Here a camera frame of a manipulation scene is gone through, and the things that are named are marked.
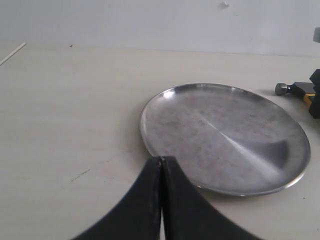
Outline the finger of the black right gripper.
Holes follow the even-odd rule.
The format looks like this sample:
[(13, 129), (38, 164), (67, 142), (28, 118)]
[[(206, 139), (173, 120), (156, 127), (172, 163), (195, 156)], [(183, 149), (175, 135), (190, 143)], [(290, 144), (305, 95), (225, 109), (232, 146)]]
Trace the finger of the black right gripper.
[(312, 103), (308, 111), (314, 119), (319, 119), (320, 118), (320, 69), (316, 69), (309, 79), (313, 83), (313, 90), (315, 91), (315, 95), (313, 97)]

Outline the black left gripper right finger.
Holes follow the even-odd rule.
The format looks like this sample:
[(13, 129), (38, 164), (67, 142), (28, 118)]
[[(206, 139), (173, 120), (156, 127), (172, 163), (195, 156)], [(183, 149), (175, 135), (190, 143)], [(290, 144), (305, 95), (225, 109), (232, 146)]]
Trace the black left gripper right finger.
[(254, 240), (217, 211), (188, 180), (176, 158), (161, 158), (161, 208), (167, 240)]

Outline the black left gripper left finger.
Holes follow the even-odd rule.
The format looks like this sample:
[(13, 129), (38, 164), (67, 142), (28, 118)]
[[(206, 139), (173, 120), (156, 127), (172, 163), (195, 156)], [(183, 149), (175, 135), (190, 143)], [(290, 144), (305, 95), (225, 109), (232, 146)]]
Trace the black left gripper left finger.
[(149, 158), (125, 196), (76, 240), (158, 240), (162, 159)]

